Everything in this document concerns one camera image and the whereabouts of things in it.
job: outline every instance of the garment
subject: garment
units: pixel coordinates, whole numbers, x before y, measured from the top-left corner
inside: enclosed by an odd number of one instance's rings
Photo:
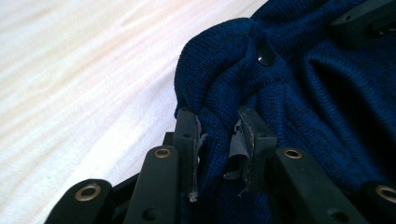
[[[309,153],[342,190],[394,181],[396,38],[342,49],[326,27],[362,0],[270,0],[249,19],[193,38],[175,76],[177,110],[189,106],[207,133],[199,197],[183,204],[189,223],[271,223],[267,196],[223,179],[238,106],[254,108],[281,147]],[[258,63],[267,44],[272,64]]]

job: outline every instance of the wooden table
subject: wooden table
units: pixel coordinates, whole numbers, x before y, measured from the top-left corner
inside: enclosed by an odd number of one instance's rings
[[[139,172],[175,127],[189,39],[265,0],[0,2],[0,223],[43,223],[87,178]]]

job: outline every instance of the knitted fabric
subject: knitted fabric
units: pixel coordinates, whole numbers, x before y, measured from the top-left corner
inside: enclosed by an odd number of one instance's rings
[[[208,136],[200,151],[199,197],[189,223],[271,223],[266,195],[223,179],[238,106],[254,108],[281,147],[309,153],[342,190],[394,181],[396,38],[339,48],[326,32],[362,0],[270,0],[250,19],[214,26],[183,49],[177,111],[189,106]],[[276,57],[257,61],[267,43]]]

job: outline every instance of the wood grain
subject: wood grain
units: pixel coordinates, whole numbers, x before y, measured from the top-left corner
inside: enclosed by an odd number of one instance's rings
[[[0,223],[43,223],[87,178],[139,172],[173,131],[177,58],[264,1],[0,2]]]

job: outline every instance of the tabletop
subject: tabletop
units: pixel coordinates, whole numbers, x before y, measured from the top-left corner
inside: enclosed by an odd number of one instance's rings
[[[175,128],[184,45],[265,0],[0,2],[0,222],[43,223],[87,178],[117,185]]]

